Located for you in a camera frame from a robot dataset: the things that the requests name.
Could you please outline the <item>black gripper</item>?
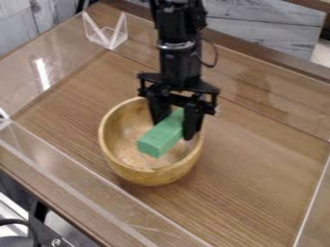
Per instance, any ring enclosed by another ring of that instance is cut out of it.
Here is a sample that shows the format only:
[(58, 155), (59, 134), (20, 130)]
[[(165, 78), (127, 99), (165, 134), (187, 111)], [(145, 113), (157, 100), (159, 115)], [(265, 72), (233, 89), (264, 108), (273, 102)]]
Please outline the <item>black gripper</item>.
[(138, 95), (147, 98), (154, 124), (185, 109), (183, 138), (190, 141), (202, 129), (203, 115), (214, 115), (219, 89), (202, 80), (202, 45), (198, 42), (158, 44), (161, 71), (139, 72)]

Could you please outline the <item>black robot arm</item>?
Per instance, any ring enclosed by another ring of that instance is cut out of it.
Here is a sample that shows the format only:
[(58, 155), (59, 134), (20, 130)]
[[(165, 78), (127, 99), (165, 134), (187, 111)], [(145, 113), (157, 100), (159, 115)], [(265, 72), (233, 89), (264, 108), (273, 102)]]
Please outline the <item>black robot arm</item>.
[(202, 29), (207, 11), (202, 0), (150, 0), (161, 71), (139, 72), (138, 95), (147, 98), (154, 124), (171, 113), (171, 106), (183, 108), (183, 138), (191, 140), (202, 130), (206, 114), (214, 115), (221, 90), (202, 80)]

